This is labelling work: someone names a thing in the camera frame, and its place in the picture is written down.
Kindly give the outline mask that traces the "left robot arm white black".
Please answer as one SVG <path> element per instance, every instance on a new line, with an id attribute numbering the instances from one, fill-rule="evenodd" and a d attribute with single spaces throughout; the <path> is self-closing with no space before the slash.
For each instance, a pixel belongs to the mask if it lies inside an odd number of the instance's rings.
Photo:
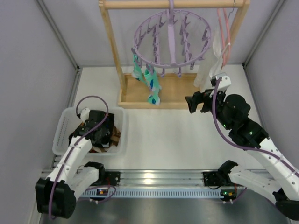
<path id="1" fill-rule="evenodd" d="M 73 134 L 56 168 L 46 178 L 37 181 L 37 211 L 47 214 L 50 220 L 56 217 L 70 218 L 80 196 L 90 186 L 102 185 L 105 179 L 103 164 L 88 162 L 80 173 L 77 173 L 77 169 L 93 144 L 104 135 L 103 125 L 108 116 L 108 112 L 83 110 L 80 118 L 84 126 Z"/>

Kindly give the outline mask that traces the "brown tan argyle sock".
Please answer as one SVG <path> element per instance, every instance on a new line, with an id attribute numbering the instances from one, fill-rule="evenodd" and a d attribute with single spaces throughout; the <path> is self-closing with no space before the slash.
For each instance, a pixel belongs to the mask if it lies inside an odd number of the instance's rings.
<path id="1" fill-rule="evenodd" d="M 120 138 L 121 138 L 121 132 L 119 131 L 119 129 L 116 126 L 114 126 L 112 129 L 112 135 L 110 138 L 111 145 L 117 147 L 119 144 Z"/>

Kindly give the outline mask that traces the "purple round clip hanger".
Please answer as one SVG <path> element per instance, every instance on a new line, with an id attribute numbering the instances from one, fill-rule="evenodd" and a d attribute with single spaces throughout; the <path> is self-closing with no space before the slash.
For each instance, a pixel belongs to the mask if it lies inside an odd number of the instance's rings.
<path id="1" fill-rule="evenodd" d="M 139 61 L 141 63 L 146 63 L 146 68 L 153 73 L 153 70 L 155 67 L 161 68 L 162 73 L 161 77 L 164 77 L 165 69 L 168 68 L 177 68 L 177 76 L 182 77 L 182 71 L 181 68 L 184 66 L 189 65 L 192 69 L 194 67 L 195 61 L 201 60 L 202 56 L 207 52 L 211 38 L 212 38 L 212 31 L 207 23 L 207 21 L 200 17 L 199 15 L 192 13 L 190 11 L 186 10 L 176 10 L 174 8 L 174 1 L 169 1 L 169 8 L 166 9 L 164 12 L 157 13 L 148 19 L 146 19 L 136 30 L 135 36 L 133 38 L 133 48 L 131 49 L 132 53 L 137 55 L 139 58 Z M 167 23 L 167 35 L 168 35 L 168 44 L 169 44 L 169 53 L 170 53 L 170 63 L 169 64 L 162 64 L 160 60 L 160 47 L 159 47 L 159 30 L 162 28 L 162 26 L 165 24 L 162 22 L 162 16 L 167 16 L 167 20 L 165 23 Z M 183 52 L 182 56 L 184 56 L 183 62 L 177 62 L 176 60 L 176 44 L 175 44 L 175 29 L 174 25 L 177 22 L 175 20 L 175 15 L 178 14 L 181 22 L 179 35 L 181 36 L 181 42 L 180 44 L 183 46 Z M 202 41 L 204 42 L 204 45 L 202 47 L 201 52 L 197 56 L 193 56 L 192 53 L 189 51 L 190 43 L 188 42 L 188 32 L 186 30 L 189 22 L 187 21 L 188 16 L 191 15 L 197 20 L 203 22 L 205 24 L 205 30 L 202 36 Z M 150 61 L 148 59 L 145 59 L 144 56 L 142 56 L 139 52 L 140 45 L 142 43 L 142 40 L 146 36 L 146 34 L 149 34 L 150 32 L 153 32 L 153 54 L 154 54 L 154 61 Z"/>

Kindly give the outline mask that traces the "brown tan striped sock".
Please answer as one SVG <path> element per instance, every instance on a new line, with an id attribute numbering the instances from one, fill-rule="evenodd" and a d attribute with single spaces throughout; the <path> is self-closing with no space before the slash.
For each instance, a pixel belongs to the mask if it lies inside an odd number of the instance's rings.
<path id="1" fill-rule="evenodd" d="M 117 153 L 118 147 L 112 145 L 109 148 L 101 148 L 101 147 L 92 147 L 92 149 L 89 151 L 90 153 Z"/>

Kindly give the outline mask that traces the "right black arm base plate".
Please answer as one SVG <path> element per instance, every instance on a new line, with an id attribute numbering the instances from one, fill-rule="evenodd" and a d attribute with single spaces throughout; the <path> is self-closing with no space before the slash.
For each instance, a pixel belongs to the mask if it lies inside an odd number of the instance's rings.
<path id="1" fill-rule="evenodd" d="M 218 171 L 203 172 L 203 181 L 206 187 L 233 187 L 240 184 L 234 183 L 229 178 L 228 174 Z"/>

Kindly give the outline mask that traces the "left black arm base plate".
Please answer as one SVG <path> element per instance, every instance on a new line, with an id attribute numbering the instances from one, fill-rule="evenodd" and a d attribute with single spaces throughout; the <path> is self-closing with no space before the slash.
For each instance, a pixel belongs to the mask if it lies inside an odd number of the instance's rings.
<path id="1" fill-rule="evenodd" d="M 98 180 L 92 183 L 90 186 L 102 186 L 102 185 L 118 186 L 120 179 L 121 179 L 120 172 L 105 171 L 104 173 L 99 173 Z"/>

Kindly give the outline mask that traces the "black blue sock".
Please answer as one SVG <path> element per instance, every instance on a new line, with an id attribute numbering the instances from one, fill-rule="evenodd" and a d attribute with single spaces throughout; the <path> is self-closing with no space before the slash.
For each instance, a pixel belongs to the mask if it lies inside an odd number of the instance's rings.
<path id="1" fill-rule="evenodd" d="M 113 135 L 113 129 L 114 129 L 114 114 L 109 113 L 108 117 L 102 124 L 102 127 L 106 131 L 105 137 L 103 137 L 106 141 L 110 140 L 111 136 Z"/>

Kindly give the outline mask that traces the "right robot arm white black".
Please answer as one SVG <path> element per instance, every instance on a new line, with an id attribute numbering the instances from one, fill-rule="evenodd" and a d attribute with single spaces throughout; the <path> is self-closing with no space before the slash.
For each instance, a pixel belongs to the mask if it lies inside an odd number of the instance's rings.
<path id="1" fill-rule="evenodd" d="M 249 118 L 250 105 L 238 94 L 213 90 L 195 92 L 185 100 L 190 113 L 202 104 L 201 113 L 211 112 L 219 135 L 230 145 L 254 157 L 272 176 L 267 179 L 226 161 L 218 169 L 224 183 L 243 185 L 262 195 L 287 218 L 299 219 L 299 170 L 278 150 L 269 134 Z"/>

